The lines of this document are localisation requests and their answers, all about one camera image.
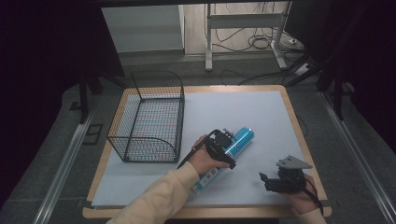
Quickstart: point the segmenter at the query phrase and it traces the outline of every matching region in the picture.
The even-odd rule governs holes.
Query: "hand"
[[[198,145],[206,135],[201,136],[194,144]],[[189,163],[195,168],[198,175],[203,175],[215,167],[229,168],[230,164],[224,161],[213,160],[206,151],[205,145],[197,149],[195,154],[189,159]]]
[[[305,178],[312,184],[311,185],[307,181],[306,189],[308,189],[314,195],[317,195],[314,178],[312,178],[312,176],[310,175],[305,175]],[[312,199],[302,191],[294,194],[288,194],[288,193],[279,193],[279,194],[285,196],[290,200],[291,205],[299,215],[311,212],[318,208],[317,205],[314,203],[314,201],[312,201]]]

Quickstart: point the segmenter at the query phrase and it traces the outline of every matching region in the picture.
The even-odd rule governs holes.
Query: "black curtain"
[[[345,49],[351,100],[396,152],[396,1],[372,1]]]
[[[1,204],[39,150],[81,74],[123,76],[101,8],[73,1],[3,1],[1,21]]]

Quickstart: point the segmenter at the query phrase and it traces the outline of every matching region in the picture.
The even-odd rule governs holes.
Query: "sleeve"
[[[326,224],[326,220],[317,208],[311,212],[298,216],[301,224]]]
[[[184,205],[188,191],[198,180],[198,173],[186,162],[151,184],[107,224],[164,223]]]

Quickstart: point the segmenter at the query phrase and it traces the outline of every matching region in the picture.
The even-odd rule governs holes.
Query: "spray can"
[[[235,135],[236,139],[232,139],[233,143],[224,149],[225,154],[235,159],[250,143],[254,137],[254,132],[251,129],[244,127]],[[201,194],[204,188],[213,181],[221,172],[222,168],[213,168],[205,175],[200,175],[200,180],[192,187],[192,191],[196,194]]]

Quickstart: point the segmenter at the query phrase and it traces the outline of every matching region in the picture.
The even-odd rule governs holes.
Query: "wire mesh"
[[[132,73],[111,125],[108,141],[123,161],[178,162],[184,90],[171,72]]]

